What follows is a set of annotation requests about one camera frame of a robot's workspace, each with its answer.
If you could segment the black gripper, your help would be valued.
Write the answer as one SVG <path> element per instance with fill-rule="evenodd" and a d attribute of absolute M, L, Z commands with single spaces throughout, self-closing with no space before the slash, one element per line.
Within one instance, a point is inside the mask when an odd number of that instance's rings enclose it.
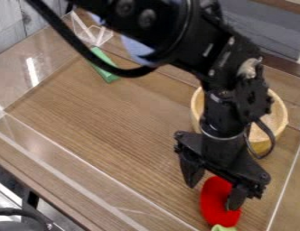
<path fill-rule="evenodd" d="M 263 198 L 271 176 L 249 154 L 243 137 L 216 139 L 206 134 L 177 131 L 174 139 L 189 188 L 196 187 L 205 171 L 210 171 L 235 186 L 227 200 L 228 211 L 240 209 L 247 197 Z"/>

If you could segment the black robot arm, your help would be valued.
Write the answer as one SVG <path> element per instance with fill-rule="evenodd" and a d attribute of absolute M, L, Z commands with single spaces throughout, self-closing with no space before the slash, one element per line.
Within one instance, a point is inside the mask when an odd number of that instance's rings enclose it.
<path fill-rule="evenodd" d="M 142 67 L 122 76 L 173 65 L 194 74 L 205 94 L 197 133 L 174 134 L 176 152 L 188 186 L 206 172 L 232 184 L 227 208 L 260 198 L 271 182 L 248 141 L 263 125 L 273 98 L 264 78 L 259 47 L 223 19 L 219 4 L 200 0 L 69 0 L 118 32 Z"/>

